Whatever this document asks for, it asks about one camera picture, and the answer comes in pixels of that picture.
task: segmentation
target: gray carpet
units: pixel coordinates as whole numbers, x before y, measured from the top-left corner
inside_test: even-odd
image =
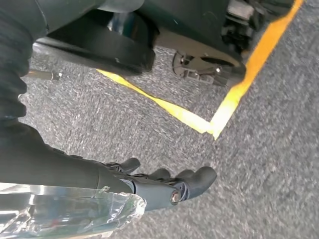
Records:
[[[58,82],[26,79],[24,122],[54,147],[103,162],[137,157],[140,171],[211,165],[200,198],[144,215],[114,239],[319,238],[319,4],[305,3],[217,141],[93,69],[36,55]],[[152,74],[130,81],[210,120],[227,89],[190,83],[157,49]]]

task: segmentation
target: plastic wrap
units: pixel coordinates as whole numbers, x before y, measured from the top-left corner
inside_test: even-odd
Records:
[[[138,195],[107,189],[0,183],[0,238],[106,238],[144,212]]]

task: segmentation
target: black mechanical part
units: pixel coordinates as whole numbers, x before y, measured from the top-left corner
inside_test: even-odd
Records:
[[[246,73],[244,67],[234,67],[228,62],[219,59],[203,57],[201,60],[203,59],[209,60],[211,64],[208,65],[206,69],[194,70],[192,67],[193,57],[176,52],[172,61],[172,68],[174,73],[186,80],[217,86],[232,86],[239,83]]]
[[[196,172],[187,169],[172,178],[166,169],[158,169],[152,174],[129,175],[119,172],[117,168],[114,175],[129,185],[135,194],[147,202],[147,211],[169,208],[179,202],[202,195],[217,178],[216,172],[211,167],[202,167]]]
[[[251,50],[256,34],[267,21],[284,16],[293,4],[293,0],[231,0],[225,20],[219,22],[221,28],[216,32],[221,33],[219,36],[229,51],[245,57]],[[246,73],[243,65],[236,65],[218,54],[198,57],[190,54],[188,49],[178,51],[172,61],[172,68],[175,74],[187,80],[218,86],[239,83]]]
[[[268,20],[274,21],[289,13],[295,0],[257,0],[257,2],[267,11]]]
[[[152,69],[157,29],[135,12],[93,10],[39,39],[36,51],[119,75]]]
[[[110,170],[115,170],[116,172],[121,172],[121,173],[127,173],[130,174],[138,167],[141,166],[141,163],[137,158],[129,158],[123,163],[106,163],[105,166],[107,166]]]

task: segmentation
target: robotic arm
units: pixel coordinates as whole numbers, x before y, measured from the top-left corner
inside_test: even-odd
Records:
[[[199,196],[216,178],[210,167],[184,171],[171,178],[166,170],[129,175],[140,164],[102,164],[66,155],[45,144],[39,133],[18,121],[26,107],[17,97],[26,92],[20,77],[29,71],[33,44],[92,9],[117,12],[139,8],[142,0],[0,0],[0,182],[101,189],[134,193],[146,210],[166,208]]]

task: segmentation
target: black machine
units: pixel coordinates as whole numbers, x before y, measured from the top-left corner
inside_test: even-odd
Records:
[[[267,22],[293,0],[134,0],[136,11],[92,10],[39,39],[34,48],[120,75],[150,71],[153,48],[177,50],[179,76],[219,86],[243,79],[243,56]]]
[[[102,164],[46,145],[18,121],[26,107],[20,77],[33,48],[121,75],[150,71],[155,45],[177,50],[173,71],[231,85],[245,74],[242,55],[267,20],[293,0],[0,0],[0,182],[135,193],[147,210],[203,194],[216,178],[210,167],[172,178],[163,169],[130,175],[137,159]]]

